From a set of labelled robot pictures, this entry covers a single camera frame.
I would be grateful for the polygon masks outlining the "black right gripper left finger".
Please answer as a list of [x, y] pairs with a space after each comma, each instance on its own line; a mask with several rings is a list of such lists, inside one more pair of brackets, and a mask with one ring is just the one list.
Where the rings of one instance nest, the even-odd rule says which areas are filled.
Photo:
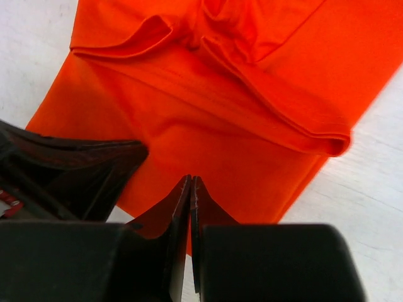
[[181, 301], [191, 176], [129, 225], [137, 235], [134, 257], [135, 301]]

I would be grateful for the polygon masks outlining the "orange t shirt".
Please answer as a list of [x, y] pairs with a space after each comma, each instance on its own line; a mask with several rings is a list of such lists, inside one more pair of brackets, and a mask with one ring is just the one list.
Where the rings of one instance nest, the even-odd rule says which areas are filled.
[[401, 63], [401, 1], [79, 1], [27, 129], [146, 144], [132, 216], [192, 174], [237, 221], [273, 223]]

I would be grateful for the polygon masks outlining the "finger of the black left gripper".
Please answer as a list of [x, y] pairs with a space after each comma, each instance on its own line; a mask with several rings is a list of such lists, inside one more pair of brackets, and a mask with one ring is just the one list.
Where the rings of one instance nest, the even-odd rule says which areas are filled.
[[106, 221], [148, 156], [137, 140], [45, 137], [1, 122], [1, 218]]

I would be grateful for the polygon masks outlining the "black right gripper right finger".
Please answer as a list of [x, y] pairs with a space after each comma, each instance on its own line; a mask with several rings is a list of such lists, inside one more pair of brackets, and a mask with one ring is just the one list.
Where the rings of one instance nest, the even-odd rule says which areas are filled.
[[211, 197], [200, 176], [192, 179], [190, 205], [195, 291], [201, 301], [233, 301], [238, 223]]

